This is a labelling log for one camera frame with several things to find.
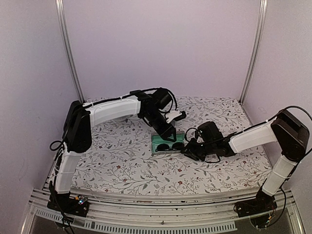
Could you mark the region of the beige-grey glasses case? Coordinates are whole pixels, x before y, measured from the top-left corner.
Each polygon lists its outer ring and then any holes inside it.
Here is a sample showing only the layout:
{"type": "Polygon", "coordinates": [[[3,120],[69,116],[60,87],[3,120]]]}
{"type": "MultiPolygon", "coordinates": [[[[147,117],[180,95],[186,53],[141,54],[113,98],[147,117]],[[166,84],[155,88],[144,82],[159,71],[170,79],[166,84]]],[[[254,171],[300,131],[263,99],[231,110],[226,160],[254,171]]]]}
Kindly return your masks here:
{"type": "Polygon", "coordinates": [[[176,133],[176,141],[163,140],[157,133],[151,134],[151,154],[164,155],[179,153],[185,147],[184,142],[185,132],[178,131],[176,133]]]}

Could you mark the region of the thin black-framed glasses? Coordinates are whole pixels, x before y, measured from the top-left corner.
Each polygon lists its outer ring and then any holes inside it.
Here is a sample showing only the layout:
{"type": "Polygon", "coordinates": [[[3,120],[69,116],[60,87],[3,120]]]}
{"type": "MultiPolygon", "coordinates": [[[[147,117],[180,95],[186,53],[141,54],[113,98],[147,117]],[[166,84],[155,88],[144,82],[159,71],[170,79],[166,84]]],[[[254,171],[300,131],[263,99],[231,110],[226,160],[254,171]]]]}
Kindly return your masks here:
{"type": "Polygon", "coordinates": [[[184,148],[183,142],[176,142],[172,145],[162,143],[156,147],[156,152],[165,152],[165,151],[180,151],[184,148]]]}

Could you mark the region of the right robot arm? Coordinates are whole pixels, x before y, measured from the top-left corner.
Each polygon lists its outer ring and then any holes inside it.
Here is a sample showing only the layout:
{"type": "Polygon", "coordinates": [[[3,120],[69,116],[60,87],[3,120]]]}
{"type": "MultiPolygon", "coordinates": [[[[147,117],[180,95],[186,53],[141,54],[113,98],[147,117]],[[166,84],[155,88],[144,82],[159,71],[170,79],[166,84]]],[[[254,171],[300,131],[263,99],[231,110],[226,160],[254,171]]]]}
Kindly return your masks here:
{"type": "Polygon", "coordinates": [[[291,108],[303,110],[299,106],[288,106],[262,123],[227,136],[222,135],[214,122],[205,122],[196,128],[195,137],[181,152],[193,160],[205,161],[208,155],[229,157],[256,146],[277,142],[281,155],[252,202],[254,211],[261,213],[270,206],[271,197],[288,180],[301,160],[311,153],[311,149],[307,148],[309,129],[289,112],[291,108]]]}

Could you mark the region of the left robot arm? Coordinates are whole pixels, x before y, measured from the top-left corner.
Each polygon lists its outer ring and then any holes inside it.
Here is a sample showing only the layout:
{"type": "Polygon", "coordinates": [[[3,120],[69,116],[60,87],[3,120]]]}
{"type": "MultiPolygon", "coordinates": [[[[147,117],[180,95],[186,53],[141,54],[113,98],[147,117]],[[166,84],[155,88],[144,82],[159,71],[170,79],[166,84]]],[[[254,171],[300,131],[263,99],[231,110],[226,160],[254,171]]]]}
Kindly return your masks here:
{"type": "Polygon", "coordinates": [[[96,102],[72,102],[60,144],[51,148],[52,151],[63,150],[55,175],[54,191],[57,194],[53,203],[63,212],[72,208],[72,200],[66,195],[70,192],[78,161],[92,145],[93,127],[113,119],[138,115],[163,140],[175,142],[176,129],[172,124],[174,118],[170,118],[169,111],[164,110],[167,105],[174,112],[177,111],[176,98],[166,88],[135,90],[121,97],[96,102]]]}

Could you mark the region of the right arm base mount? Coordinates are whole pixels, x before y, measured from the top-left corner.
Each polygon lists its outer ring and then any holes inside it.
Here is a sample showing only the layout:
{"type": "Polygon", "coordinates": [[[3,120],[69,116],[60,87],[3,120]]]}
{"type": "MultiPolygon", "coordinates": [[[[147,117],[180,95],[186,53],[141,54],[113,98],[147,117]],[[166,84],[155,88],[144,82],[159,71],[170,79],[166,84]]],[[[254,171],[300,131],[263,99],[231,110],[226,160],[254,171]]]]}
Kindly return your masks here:
{"type": "Polygon", "coordinates": [[[256,215],[263,212],[273,211],[277,208],[274,196],[267,195],[262,191],[262,187],[258,190],[255,198],[239,201],[234,205],[234,211],[238,217],[256,215]]]}

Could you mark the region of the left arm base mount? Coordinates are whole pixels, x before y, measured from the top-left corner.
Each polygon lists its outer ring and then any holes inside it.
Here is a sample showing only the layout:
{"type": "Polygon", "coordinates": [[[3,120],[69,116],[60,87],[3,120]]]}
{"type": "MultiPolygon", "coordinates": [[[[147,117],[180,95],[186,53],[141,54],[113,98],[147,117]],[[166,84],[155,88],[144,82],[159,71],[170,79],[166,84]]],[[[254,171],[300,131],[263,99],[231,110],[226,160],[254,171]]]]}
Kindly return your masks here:
{"type": "Polygon", "coordinates": [[[47,208],[59,211],[64,214],[86,217],[89,211],[90,203],[86,197],[70,197],[70,193],[59,194],[52,181],[49,182],[50,197],[47,208]]]}

